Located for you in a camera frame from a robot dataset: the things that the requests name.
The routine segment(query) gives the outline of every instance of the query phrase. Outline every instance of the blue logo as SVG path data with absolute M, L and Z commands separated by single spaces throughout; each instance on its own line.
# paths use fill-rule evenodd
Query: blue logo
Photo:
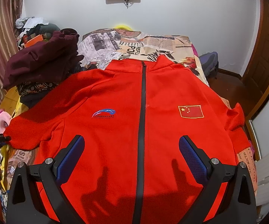
M 113 118 L 116 111 L 112 109 L 99 110 L 92 115 L 92 118 Z

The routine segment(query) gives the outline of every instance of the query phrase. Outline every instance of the screw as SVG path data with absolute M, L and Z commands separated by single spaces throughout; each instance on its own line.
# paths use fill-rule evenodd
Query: screw
M 247 167 L 247 165 L 243 161 L 241 161 L 239 165 L 243 168 Z
M 45 160 L 45 163 L 46 164 L 51 164 L 53 162 L 53 159 L 52 158 L 47 158 L 46 160 Z
M 219 164 L 219 163 L 220 163 L 220 161 L 219 161 L 217 158 L 212 158 L 212 159 L 211 159 L 211 162 L 212 162 L 213 164 Z
M 24 162 L 21 161 L 20 163 L 18 163 L 17 167 L 23 167 L 24 166 Z

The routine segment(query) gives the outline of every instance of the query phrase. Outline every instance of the pink bottle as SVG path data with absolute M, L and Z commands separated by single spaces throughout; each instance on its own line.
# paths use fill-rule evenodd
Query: pink bottle
M 5 112 L 4 109 L 0 110 L 0 134 L 5 132 L 6 127 L 9 126 L 12 117 Z

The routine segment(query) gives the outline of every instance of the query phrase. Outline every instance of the backpack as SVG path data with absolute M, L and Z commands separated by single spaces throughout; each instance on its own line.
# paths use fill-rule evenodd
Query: backpack
M 211 52 L 199 57 L 205 77 L 217 76 L 219 69 L 218 53 Z

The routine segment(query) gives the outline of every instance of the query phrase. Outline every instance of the blue gripper pad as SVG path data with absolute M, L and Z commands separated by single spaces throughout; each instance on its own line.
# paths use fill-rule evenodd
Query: blue gripper pad
M 82 136 L 79 136 L 70 151 L 67 153 L 67 155 L 57 168 L 56 181 L 59 185 L 64 184 L 68 181 L 83 151 L 84 138 Z
M 198 184 L 207 184 L 207 169 L 184 136 L 179 139 L 179 150 Z

